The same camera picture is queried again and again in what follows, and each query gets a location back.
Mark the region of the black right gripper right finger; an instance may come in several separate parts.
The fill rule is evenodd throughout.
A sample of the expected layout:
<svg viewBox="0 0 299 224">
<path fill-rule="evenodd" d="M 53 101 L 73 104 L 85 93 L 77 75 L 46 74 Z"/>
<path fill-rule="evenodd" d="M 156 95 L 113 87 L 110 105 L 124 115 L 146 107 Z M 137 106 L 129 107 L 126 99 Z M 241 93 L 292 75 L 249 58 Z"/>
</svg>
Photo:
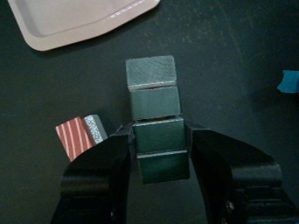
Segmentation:
<svg viewBox="0 0 299 224">
<path fill-rule="evenodd" d="M 186 136 L 208 224 L 299 224 L 272 157 L 200 126 L 189 125 Z"/>
</svg>

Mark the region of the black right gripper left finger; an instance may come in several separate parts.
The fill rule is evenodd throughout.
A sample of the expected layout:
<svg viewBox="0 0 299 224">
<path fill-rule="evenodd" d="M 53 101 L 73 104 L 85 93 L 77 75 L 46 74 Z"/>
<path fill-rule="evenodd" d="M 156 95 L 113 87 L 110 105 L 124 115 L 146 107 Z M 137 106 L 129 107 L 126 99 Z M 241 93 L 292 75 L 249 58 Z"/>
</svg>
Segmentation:
<svg viewBox="0 0 299 224">
<path fill-rule="evenodd" d="M 132 141 L 129 123 L 69 163 L 50 224 L 126 224 Z"/>
</svg>

